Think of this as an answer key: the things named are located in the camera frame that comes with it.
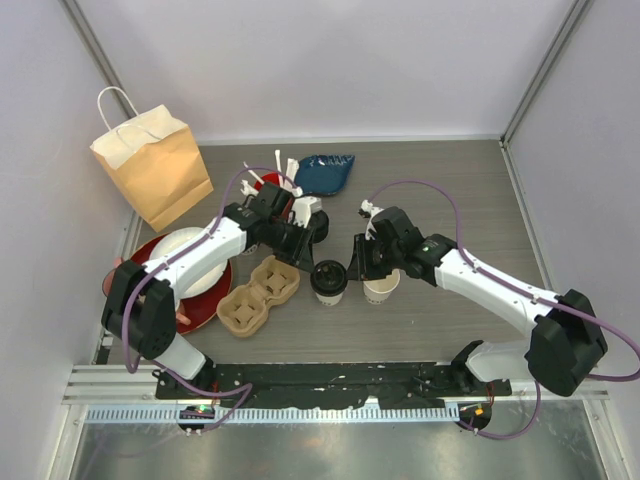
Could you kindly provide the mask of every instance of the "white cup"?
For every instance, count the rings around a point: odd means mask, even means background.
[[[394,270],[391,275],[387,275],[382,280],[370,280],[363,282],[364,296],[367,302],[373,305],[380,305],[400,283],[400,270]]]
[[[333,297],[325,297],[324,295],[316,293],[316,297],[318,297],[318,300],[320,300],[321,304],[326,305],[327,307],[333,307],[340,301],[343,293],[344,292],[339,293],[338,295],[334,295]]]

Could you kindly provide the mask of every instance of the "white plate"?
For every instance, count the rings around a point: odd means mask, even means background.
[[[187,243],[193,237],[202,232],[202,230],[204,229],[200,227],[188,227],[170,233],[162,240],[160,240],[154,247],[154,249],[151,251],[151,255],[149,256],[149,260],[157,260],[163,255],[167,255],[171,251]],[[213,270],[207,273],[196,283],[191,285],[189,289],[184,293],[182,298],[195,297],[209,290],[216,283],[218,283],[218,280],[220,280],[220,277],[222,277],[226,266],[227,262],[224,262],[217,267],[214,267]]]

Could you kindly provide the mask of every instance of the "white wall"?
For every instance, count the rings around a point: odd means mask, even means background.
[[[555,283],[640,341],[640,3],[598,0],[513,141],[535,230]],[[605,373],[638,361],[609,340]],[[640,382],[609,384],[640,449]]]
[[[0,31],[0,476],[34,480],[131,210],[89,152],[103,81],[61,6],[2,2]]]
[[[81,0],[198,140],[498,135],[572,0]]]

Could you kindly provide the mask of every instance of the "gray floor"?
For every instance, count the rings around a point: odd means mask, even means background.
[[[522,427],[532,402],[496,403],[491,431]],[[87,425],[74,480],[598,480],[606,479],[580,401],[545,402],[534,428],[509,441],[452,423],[230,425],[174,438],[175,425]],[[105,441],[111,454],[97,455]],[[118,458],[114,453],[144,455]]]
[[[242,168],[242,161],[273,166],[274,148],[203,148],[215,191],[168,230],[205,226],[217,211],[226,183]],[[313,153],[356,155],[346,189],[323,200],[331,224],[328,238],[314,247],[316,262],[334,258],[347,265],[353,235],[365,227],[357,214],[362,200],[386,182],[420,178],[440,184],[458,200],[465,244],[472,253],[515,277],[542,285],[497,141],[285,145],[281,149],[283,158],[302,159]],[[232,200],[241,198],[236,189]],[[449,204],[426,187],[393,187],[376,203],[405,209],[425,235],[454,236]],[[145,225],[140,243],[155,235]],[[253,268],[268,254],[268,249],[261,247],[252,256],[238,257],[236,284],[248,281]],[[303,274],[295,296],[286,305],[273,308],[267,323],[253,337],[238,339],[213,320],[188,338],[218,362],[364,362],[449,360],[472,340],[507,341],[519,335],[506,322],[466,299],[404,277],[381,306],[368,304],[361,285],[352,283],[340,304],[323,307],[315,299],[308,275]],[[116,346],[110,363],[121,363],[121,359],[121,349]]]

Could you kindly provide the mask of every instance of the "black lid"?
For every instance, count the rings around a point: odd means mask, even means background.
[[[347,288],[347,271],[335,260],[318,263],[313,268],[310,278],[313,291],[324,297],[335,297]]]

